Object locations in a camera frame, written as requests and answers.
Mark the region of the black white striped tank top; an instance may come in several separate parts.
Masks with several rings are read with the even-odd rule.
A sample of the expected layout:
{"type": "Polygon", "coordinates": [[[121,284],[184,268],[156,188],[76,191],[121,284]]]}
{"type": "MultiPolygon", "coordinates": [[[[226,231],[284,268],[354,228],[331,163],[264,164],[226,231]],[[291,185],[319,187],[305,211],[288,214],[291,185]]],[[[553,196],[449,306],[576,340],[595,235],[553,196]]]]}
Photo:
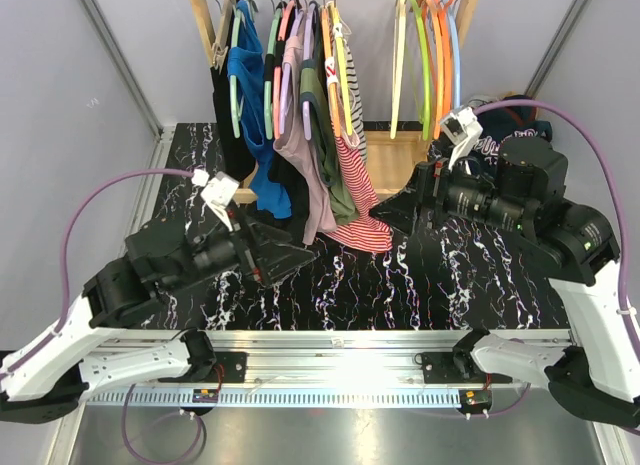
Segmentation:
{"type": "Polygon", "coordinates": [[[346,58],[346,80],[349,89],[349,103],[351,111],[352,125],[358,136],[358,151],[364,163],[368,159],[367,139],[364,131],[363,108],[360,94],[360,87],[357,78],[355,63],[348,43],[344,43],[346,58]]]}

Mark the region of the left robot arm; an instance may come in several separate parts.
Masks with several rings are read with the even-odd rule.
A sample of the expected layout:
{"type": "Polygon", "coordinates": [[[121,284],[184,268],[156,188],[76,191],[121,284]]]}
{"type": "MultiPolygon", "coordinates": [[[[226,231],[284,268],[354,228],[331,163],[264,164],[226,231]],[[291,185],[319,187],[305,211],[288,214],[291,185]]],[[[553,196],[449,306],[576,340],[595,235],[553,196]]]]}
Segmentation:
{"type": "Polygon", "coordinates": [[[1,419],[43,424],[75,411],[115,387],[154,381],[198,383],[219,375],[206,333],[194,328],[148,350],[96,355],[158,313],[162,293],[175,295],[237,270],[271,286],[314,259],[281,230],[252,219],[188,238],[175,221],[152,220],[125,240],[123,257],[106,264],[85,285],[62,323],[1,355],[1,419]]]}

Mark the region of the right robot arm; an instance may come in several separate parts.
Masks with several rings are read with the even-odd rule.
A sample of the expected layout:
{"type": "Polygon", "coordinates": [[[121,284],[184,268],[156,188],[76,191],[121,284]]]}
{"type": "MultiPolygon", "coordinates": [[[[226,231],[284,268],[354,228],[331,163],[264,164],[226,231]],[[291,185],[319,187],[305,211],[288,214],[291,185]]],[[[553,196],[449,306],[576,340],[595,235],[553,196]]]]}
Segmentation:
{"type": "Polygon", "coordinates": [[[568,160],[544,139],[507,140],[493,179],[464,172],[454,159],[418,164],[371,216],[412,234],[456,217],[510,235],[561,296],[577,341],[548,350],[475,329],[453,347],[453,370],[465,382],[502,375],[546,389],[573,416],[639,430],[639,364],[622,334],[628,309],[616,309],[622,272],[609,220],[565,197],[568,160]]]}

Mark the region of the yellow plastic hanger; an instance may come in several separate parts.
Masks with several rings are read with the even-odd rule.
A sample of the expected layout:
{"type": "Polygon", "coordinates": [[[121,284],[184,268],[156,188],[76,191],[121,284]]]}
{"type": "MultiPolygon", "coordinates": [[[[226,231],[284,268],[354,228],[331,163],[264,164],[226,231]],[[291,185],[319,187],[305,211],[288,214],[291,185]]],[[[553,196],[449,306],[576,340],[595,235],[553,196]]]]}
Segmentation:
{"type": "MultiPolygon", "coordinates": [[[[338,11],[338,17],[340,19],[340,22],[341,22],[342,28],[343,28],[343,22],[341,20],[341,16],[340,16],[338,8],[337,8],[337,11],[338,11]]],[[[343,40],[343,46],[344,46],[345,39],[344,39],[343,30],[342,30],[342,40],[343,40]]],[[[343,76],[341,77],[340,82],[341,82],[341,86],[345,88],[345,90],[342,90],[343,95],[339,99],[339,112],[340,112],[341,132],[345,131],[347,134],[351,134],[351,133],[354,132],[354,129],[353,129],[352,119],[351,119],[351,111],[350,111],[350,103],[349,103],[349,89],[348,89],[347,80],[346,80],[346,71],[344,72],[343,76]]]]}

